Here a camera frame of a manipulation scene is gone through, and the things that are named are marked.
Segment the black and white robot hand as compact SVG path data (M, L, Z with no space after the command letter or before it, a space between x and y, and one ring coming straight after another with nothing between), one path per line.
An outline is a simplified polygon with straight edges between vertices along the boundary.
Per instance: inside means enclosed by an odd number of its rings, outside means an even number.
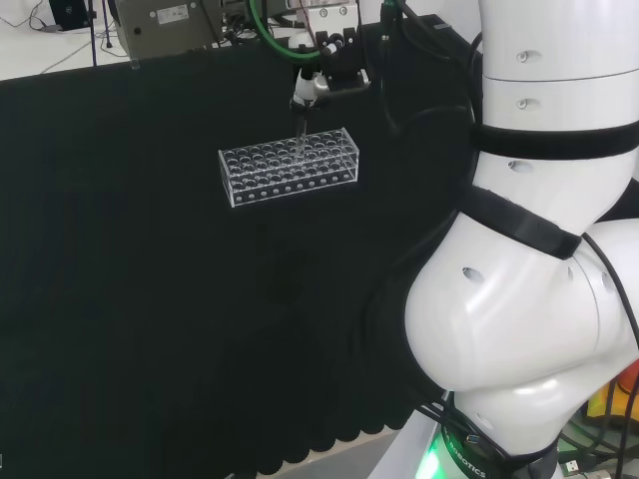
M338 97L365 90L370 78L360 32L316 33L319 55L297 67L291 110L305 116Z

